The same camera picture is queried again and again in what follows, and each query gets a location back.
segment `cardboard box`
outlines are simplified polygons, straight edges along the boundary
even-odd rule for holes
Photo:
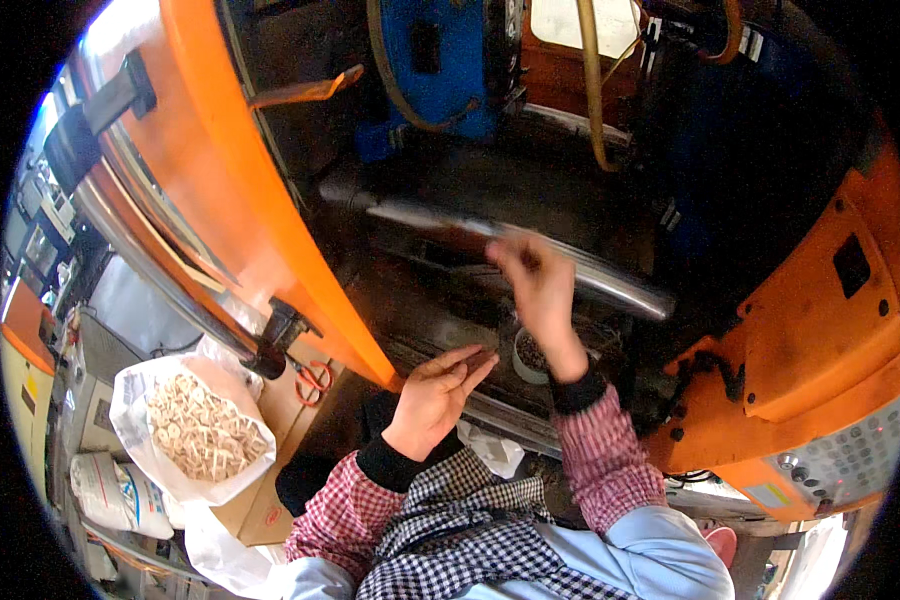
[[[297,400],[294,383],[297,373],[287,370],[275,381],[266,381],[258,406],[264,423],[276,438],[276,462],[266,473],[223,506],[211,509],[226,530],[246,546],[282,544],[290,534],[294,518],[276,495],[276,476],[294,457],[300,444],[315,424],[331,424],[338,411],[352,414],[354,389],[364,382],[359,375],[344,368],[343,363],[328,361],[311,346],[295,342],[289,353],[304,365],[311,360],[328,362],[334,372],[334,385],[323,394],[316,406]]]

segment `pink checkered sleeve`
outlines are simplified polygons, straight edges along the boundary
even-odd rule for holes
[[[337,463],[327,483],[307,502],[284,544],[287,560],[326,559],[344,568],[354,582],[370,571],[373,549],[400,510],[406,494],[373,483],[357,465],[357,452]]]
[[[604,535],[641,506],[666,506],[663,475],[648,464],[617,390],[575,414],[554,414],[563,446],[563,470],[587,526]]]

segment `red scissors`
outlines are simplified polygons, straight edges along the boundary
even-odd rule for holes
[[[323,373],[314,374],[314,372],[307,366],[301,365],[299,362],[294,360],[294,358],[290,355],[287,356],[289,359],[289,365],[293,367],[293,370],[296,371],[296,381],[293,383],[296,388],[296,399],[300,401],[300,404],[304,406],[316,406],[318,402],[321,401],[321,396],[330,389],[330,386],[333,385],[333,370],[330,369],[330,366],[326,363],[322,363],[318,360],[310,361],[311,367],[318,367],[323,369]],[[326,376],[326,383],[321,383],[321,379]],[[316,391],[316,398],[313,400],[307,399],[310,394],[304,395],[303,391],[300,390],[300,384],[303,383],[312,387],[313,390]]]

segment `hand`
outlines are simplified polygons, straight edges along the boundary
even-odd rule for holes
[[[470,392],[500,357],[480,344],[450,350],[413,370],[400,392],[393,421],[381,434],[389,446],[422,463],[456,426]]]
[[[516,313],[547,357],[553,378],[579,381],[588,369],[587,350],[570,323],[576,265],[542,236],[519,233],[486,246],[513,286]]]

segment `control panel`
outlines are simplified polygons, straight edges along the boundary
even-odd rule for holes
[[[767,457],[789,476],[793,491],[827,513],[890,483],[900,458],[900,396],[828,436]]]

